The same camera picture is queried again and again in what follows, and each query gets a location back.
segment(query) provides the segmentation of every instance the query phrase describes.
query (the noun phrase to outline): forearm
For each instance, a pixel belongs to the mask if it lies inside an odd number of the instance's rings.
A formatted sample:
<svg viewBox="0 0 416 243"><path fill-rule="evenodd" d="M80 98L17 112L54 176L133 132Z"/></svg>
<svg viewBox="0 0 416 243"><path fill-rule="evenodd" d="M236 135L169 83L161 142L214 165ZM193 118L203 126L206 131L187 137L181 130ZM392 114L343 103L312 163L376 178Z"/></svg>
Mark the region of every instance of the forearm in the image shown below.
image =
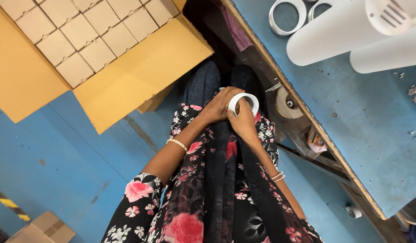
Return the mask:
<svg viewBox="0 0 416 243"><path fill-rule="evenodd" d="M207 126L207 119L198 115L173 139L184 144L186 148L189 148L200 132ZM162 184L166 185L185 154L186 151L182 147L176 143L169 142L157 152L142 172L157 176L161 180Z"/></svg>
<svg viewBox="0 0 416 243"><path fill-rule="evenodd" d="M255 153L256 157L260 160L260 162L263 164L269 176L271 178L276 176L278 174L278 171L275 168L274 164L272 163L271 158L268 156L262 144L260 143L260 140L258 139L258 137L253 138L251 139L251 141L246 142L246 143L248 144L250 149ZM281 190L283 195L286 197L286 199L290 203L292 209L295 211L297 216L299 218L306 219L306 216L304 215L304 212L302 211L301 206L299 205L295 197L292 195L292 192L289 190L284 180L280 180L276 182L275 184L278 186L278 188Z"/></svg>

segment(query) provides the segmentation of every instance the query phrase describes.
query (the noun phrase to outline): gold bracelet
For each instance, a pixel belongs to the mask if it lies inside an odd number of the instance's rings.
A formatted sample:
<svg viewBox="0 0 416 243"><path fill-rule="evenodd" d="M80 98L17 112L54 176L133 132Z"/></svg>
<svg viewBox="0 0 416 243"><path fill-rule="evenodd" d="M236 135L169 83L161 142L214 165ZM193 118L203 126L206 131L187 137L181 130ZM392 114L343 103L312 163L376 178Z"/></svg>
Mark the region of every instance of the gold bracelet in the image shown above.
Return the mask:
<svg viewBox="0 0 416 243"><path fill-rule="evenodd" d="M275 178L281 176L283 174L283 171L280 171L276 176L272 177L271 180L274 180Z"/></svg>
<svg viewBox="0 0 416 243"><path fill-rule="evenodd" d="M278 181L280 181L280 180L283 180L283 178L285 178L285 177L286 177L285 175L281 175L280 179L275 180L274 182L278 182Z"/></svg>
<svg viewBox="0 0 416 243"><path fill-rule="evenodd" d="M166 144L168 144L168 142L174 142L177 145L181 146L186 151L186 154L187 154L187 152L189 152L189 150L182 143L180 143L180 141L178 141L178 140L170 138L166 141Z"/></svg>

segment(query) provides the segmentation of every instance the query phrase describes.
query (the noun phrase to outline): purple cloth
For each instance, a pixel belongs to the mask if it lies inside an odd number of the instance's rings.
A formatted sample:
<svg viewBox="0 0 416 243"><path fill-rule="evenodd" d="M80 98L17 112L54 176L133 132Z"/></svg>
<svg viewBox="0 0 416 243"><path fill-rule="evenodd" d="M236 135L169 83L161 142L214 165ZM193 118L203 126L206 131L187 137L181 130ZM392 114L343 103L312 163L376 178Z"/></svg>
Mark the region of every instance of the purple cloth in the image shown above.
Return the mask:
<svg viewBox="0 0 416 243"><path fill-rule="evenodd" d="M233 16L227 11L225 6L222 5L220 8L223 18L226 21L227 28L229 29L230 34L232 35L233 40L238 46L240 52L244 51L247 47L253 45L247 35L244 33L243 29L238 25Z"/></svg>

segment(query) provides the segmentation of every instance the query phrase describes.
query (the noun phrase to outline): woman's left hand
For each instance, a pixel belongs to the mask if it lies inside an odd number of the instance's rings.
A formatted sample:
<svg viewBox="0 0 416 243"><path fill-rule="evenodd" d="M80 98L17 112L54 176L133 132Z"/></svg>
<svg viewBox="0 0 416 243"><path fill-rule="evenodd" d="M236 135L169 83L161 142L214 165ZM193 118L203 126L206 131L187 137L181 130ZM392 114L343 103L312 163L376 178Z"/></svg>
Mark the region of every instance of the woman's left hand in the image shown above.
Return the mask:
<svg viewBox="0 0 416 243"><path fill-rule="evenodd" d="M203 108L198 116L206 119L208 124L226 120L226 109L233 96L243 93L244 90L228 86L222 89L217 95Z"/></svg>

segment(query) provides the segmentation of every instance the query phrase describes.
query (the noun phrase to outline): metal shaving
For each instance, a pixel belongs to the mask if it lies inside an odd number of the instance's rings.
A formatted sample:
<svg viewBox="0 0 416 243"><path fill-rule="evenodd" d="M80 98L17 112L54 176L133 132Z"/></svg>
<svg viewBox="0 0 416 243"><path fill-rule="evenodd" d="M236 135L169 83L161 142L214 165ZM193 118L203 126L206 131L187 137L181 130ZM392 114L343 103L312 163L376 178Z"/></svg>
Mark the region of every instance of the metal shaving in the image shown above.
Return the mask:
<svg viewBox="0 0 416 243"><path fill-rule="evenodd" d="M407 94L410 96L414 96L412 98L412 101L416 104L416 86L415 85L410 86L410 88L407 90Z"/></svg>

